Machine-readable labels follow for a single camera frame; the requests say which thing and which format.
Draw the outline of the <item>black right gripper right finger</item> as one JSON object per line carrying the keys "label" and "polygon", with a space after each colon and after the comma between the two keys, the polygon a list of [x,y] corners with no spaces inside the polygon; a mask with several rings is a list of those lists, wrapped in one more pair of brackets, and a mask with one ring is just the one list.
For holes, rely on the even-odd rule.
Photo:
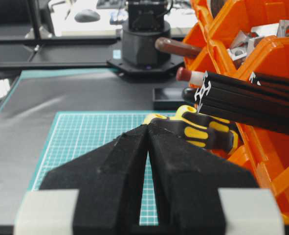
{"label": "black right gripper right finger", "polygon": [[176,232],[224,232],[218,188],[257,188],[250,171],[148,125],[159,224]]}

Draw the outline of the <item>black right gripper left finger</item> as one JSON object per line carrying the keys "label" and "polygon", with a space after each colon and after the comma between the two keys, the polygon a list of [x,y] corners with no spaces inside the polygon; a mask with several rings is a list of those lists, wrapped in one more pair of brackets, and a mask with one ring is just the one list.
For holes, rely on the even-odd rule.
{"label": "black right gripper left finger", "polygon": [[78,189],[75,235],[127,235],[139,224],[148,126],[49,171],[40,189]]}

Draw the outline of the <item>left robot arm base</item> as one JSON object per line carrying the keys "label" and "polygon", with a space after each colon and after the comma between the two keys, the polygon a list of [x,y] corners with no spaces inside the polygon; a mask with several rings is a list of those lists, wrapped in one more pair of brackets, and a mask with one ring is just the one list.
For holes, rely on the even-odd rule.
{"label": "left robot arm base", "polygon": [[114,49],[107,63],[124,73],[164,74],[183,65],[178,55],[155,47],[159,38],[171,38],[171,26],[164,20],[171,7],[167,0],[127,0],[128,19],[122,24],[121,48]]}

